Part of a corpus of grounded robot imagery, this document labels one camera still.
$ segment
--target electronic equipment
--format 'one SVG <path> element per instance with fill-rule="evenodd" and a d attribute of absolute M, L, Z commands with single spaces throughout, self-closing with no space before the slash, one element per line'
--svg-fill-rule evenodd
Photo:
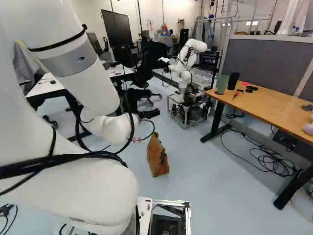
<path fill-rule="evenodd" d="M 188 33 L 189 33 L 189 29 L 188 28 L 182 28 L 180 30 L 179 44 L 181 44 L 181 45 L 185 45 L 186 44 L 186 42 L 188 41 Z"/>
<path fill-rule="evenodd" d="M 217 67 L 219 60 L 219 51 L 210 51 L 206 50 L 202 53 L 199 53 L 199 66 L 203 69 L 213 70 Z"/>
<path fill-rule="evenodd" d="M 102 9 L 101 17 L 103 18 L 111 47 L 133 45 L 131 28 L 127 15 Z"/>
<path fill-rule="evenodd" d="M 240 73 L 238 72 L 232 72 L 229 76 L 229 82 L 227 89 L 233 91 L 236 87 L 236 84 L 239 80 Z"/>
<path fill-rule="evenodd" d="M 195 89 L 194 92 L 185 95 L 185 98 L 179 93 L 167 96 L 168 114 L 183 129 L 207 120 L 211 102 L 204 92 L 204 90 L 197 91 Z"/>

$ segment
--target green cup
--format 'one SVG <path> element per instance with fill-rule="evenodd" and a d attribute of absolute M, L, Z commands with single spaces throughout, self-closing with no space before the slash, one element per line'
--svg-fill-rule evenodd
<path fill-rule="evenodd" d="M 224 94 L 226 87 L 228 85 L 229 76 L 227 75 L 221 75 L 219 79 L 217 80 L 216 87 L 217 91 L 216 94 Z"/>

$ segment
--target table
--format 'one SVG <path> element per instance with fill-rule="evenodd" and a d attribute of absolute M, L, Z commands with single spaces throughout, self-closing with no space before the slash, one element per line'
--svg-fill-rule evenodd
<path fill-rule="evenodd" d="M 109 68 L 106 70 L 108 76 L 111 78 L 112 82 L 117 83 L 117 88 L 121 89 L 122 80 L 132 79 L 132 75 L 135 73 L 128 67 L 123 65 L 117 65 L 115 68 Z M 52 73 L 46 73 L 41 80 L 30 90 L 26 95 L 26 99 L 30 105 L 37 109 L 36 100 L 44 100 L 49 98 L 61 97 L 64 96 L 67 99 L 67 102 L 70 106 L 70 110 L 73 111 L 76 118 L 80 116 L 80 105 L 78 104 L 76 98 L 68 92 L 68 90 L 54 77 Z M 83 133 L 81 137 L 86 137 L 91 133 L 82 126 Z M 75 141 L 76 136 L 68 138 L 69 141 Z"/>
<path fill-rule="evenodd" d="M 259 90 L 254 91 L 253 93 L 244 94 L 239 92 L 239 95 L 234 99 L 233 97 L 237 92 L 237 89 L 245 90 L 241 81 L 237 82 L 234 91 L 225 90 L 223 95 L 216 94 L 215 91 L 217 89 L 205 92 L 210 97 L 218 100 L 218 103 L 211 132 L 202 137 L 201 142 L 206 142 L 230 128 L 229 124 L 219 128 L 224 104 L 228 104 L 259 118 L 298 139 L 313 144 L 313 136 L 306 134 L 302 130 L 302 127 L 305 124 L 311 122 L 311 113 L 301 109 L 301 106 L 310 104 L 310 102 L 253 84 L 251 84 L 251 86 L 258 87 Z M 312 177 L 313 164 L 306 170 L 300 170 L 296 174 L 289 185 L 274 201 L 274 206 L 281 210 L 289 202 L 295 192 L 304 186 Z"/>

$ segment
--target screwdriver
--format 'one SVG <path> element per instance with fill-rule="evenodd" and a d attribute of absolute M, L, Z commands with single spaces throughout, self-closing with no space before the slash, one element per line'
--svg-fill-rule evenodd
<path fill-rule="evenodd" d="M 236 98 L 236 96 L 239 95 L 239 92 L 236 92 L 233 99 Z"/>

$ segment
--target black cup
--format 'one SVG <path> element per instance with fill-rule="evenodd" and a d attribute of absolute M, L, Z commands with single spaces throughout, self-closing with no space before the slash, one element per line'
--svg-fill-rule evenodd
<path fill-rule="evenodd" d="M 238 72 L 232 72 L 229 76 L 229 82 L 227 89 L 233 91 L 236 87 L 236 84 L 239 80 L 240 73 Z"/>

